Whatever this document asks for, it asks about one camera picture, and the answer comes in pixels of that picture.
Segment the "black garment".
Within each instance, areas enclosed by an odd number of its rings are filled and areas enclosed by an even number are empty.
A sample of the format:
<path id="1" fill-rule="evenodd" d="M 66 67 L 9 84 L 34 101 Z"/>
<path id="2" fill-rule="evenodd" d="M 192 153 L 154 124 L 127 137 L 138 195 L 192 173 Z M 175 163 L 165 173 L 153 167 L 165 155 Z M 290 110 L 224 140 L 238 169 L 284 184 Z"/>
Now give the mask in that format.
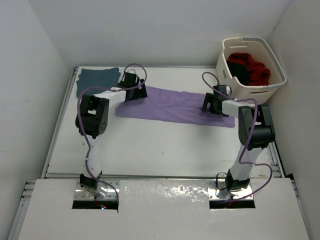
<path id="1" fill-rule="evenodd" d="M 247 67 L 237 63 L 228 63 L 227 65 L 231 75 L 237 77 L 242 85 L 247 86 L 249 84 L 251 77 Z"/>

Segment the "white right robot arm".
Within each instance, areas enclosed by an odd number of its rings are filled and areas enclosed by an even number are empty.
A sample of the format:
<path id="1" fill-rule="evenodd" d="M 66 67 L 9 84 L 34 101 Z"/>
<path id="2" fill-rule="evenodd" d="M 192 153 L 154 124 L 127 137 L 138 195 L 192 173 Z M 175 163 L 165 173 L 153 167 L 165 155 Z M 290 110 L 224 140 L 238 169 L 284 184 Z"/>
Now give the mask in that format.
<path id="1" fill-rule="evenodd" d="M 213 93 L 206 93 L 203 112 L 238 121 L 240 149 L 233 166 L 225 177 L 227 191 L 238 191 L 250 183 L 251 171 L 261 151 L 275 140 L 275 129 L 269 107 L 254 98 L 237 100 L 227 95 L 226 85 L 215 85 Z"/>

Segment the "blue t shirt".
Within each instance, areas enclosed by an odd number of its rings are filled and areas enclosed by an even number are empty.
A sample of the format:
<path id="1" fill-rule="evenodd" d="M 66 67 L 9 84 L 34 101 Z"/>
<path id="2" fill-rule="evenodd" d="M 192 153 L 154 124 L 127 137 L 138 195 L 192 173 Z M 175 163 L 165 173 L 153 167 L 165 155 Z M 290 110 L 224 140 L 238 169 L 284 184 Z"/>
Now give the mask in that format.
<path id="1" fill-rule="evenodd" d="M 121 73 L 118 67 L 101 70 L 83 68 L 78 76 L 79 79 L 76 82 L 76 96 L 79 97 L 85 89 L 90 87 L 102 87 L 108 89 L 115 87 L 119 82 L 120 76 Z"/>

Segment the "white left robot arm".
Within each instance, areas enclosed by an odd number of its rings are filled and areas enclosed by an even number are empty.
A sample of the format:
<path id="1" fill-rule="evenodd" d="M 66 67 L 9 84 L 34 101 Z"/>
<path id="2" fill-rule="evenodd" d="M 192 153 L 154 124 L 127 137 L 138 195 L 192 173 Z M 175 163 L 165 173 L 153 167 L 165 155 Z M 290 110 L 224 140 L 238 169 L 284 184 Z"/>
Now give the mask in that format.
<path id="1" fill-rule="evenodd" d="M 84 159 L 84 171 L 79 176 L 82 187 L 96 190 L 100 178 L 101 161 L 94 156 L 94 142 L 107 129 L 110 108 L 114 105 L 146 98 L 146 78 L 136 73 L 123 72 L 120 82 L 110 87 L 93 85 L 84 88 L 77 97 L 75 126 L 84 137 L 88 150 Z"/>

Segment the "lavender garment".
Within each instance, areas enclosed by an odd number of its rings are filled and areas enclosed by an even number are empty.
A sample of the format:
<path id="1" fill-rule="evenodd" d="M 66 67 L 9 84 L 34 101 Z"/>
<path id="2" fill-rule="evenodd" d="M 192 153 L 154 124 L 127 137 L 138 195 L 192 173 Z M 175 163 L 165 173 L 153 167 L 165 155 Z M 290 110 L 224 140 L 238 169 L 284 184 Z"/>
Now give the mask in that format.
<path id="1" fill-rule="evenodd" d="M 234 128 L 235 118 L 203 112 L 203 93 L 175 91 L 148 86 L 147 97 L 125 101 L 115 109 L 115 115 L 153 121 Z"/>

